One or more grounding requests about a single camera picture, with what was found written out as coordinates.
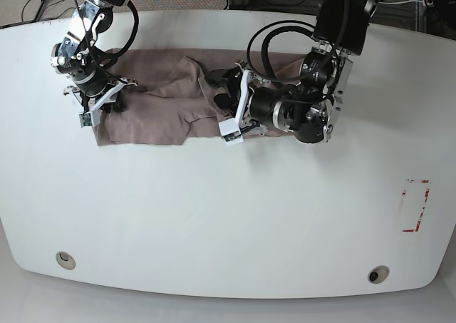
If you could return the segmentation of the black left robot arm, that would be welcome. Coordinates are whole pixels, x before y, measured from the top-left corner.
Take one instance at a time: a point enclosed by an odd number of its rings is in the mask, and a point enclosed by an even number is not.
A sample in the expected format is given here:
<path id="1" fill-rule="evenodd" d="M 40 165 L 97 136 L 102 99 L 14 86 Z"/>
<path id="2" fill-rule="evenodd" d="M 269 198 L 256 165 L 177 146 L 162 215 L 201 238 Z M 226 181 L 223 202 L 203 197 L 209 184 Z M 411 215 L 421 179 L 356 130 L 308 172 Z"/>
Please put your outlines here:
<path id="1" fill-rule="evenodd" d="M 271 130 L 292 133 L 305 144 L 327 143 L 343 105 L 342 95 L 353 63 L 362 53 L 366 32 L 379 0 L 323 0 L 316 23 L 283 20 L 265 26 L 261 43 L 263 71 L 252 57 L 234 68 L 209 72 L 211 88 L 223 88 L 214 97 L 229 117 L 219 122 L 227 145 L 248 135 Z M 269 46 L 280 34 L 298 33 L 318 43 L 304 57 L 297 76 L 279 78 L 272 68 Z"/>

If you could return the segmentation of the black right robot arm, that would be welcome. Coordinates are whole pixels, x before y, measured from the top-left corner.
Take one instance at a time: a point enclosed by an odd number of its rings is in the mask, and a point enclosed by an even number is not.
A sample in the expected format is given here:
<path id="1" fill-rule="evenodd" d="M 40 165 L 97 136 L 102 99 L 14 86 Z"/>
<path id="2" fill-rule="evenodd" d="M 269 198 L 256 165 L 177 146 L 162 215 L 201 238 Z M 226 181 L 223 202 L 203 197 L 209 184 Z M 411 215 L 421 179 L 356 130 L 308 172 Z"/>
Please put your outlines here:
<path id="1" fill-rule="evenodd" d="M 131 10 L 132 32 L 119 51 L 103 51 L 96 43 L 99 36 L 111 27 L 113 9 L 121 6 Z M 131 0 L 85 0 L 76 4 L 68 32 L 62 42 L 53 47 L 51 65 L 56 73 L 72 80 L 73 85 L 64 93 L 76 100 L 83 127 L 97 126 L 101 113 L 125 110 L 120 93 L 124 87 L 136 86 L 137 82 L 114 75 L 109 68 L 132 46 L 138 28 L 139 14 Z"/>

